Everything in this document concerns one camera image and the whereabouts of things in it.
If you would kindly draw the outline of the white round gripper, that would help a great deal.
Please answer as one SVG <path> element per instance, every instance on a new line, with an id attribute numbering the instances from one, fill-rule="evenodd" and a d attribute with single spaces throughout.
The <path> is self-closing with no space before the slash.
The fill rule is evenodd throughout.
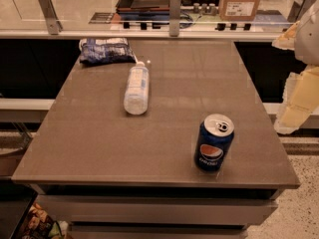
<path id="1" fill-rule="evenodd" d="M 295 22 L 277 37 L 272 46 L 290 51 L 295 47 L 295 58 L 313 65 L 300 74 L 290 73 L 286 80 L 274 129 L 289 134 L 300 128 L 319 107 L 319 0 L 305 12 L 300 22 Z"/>

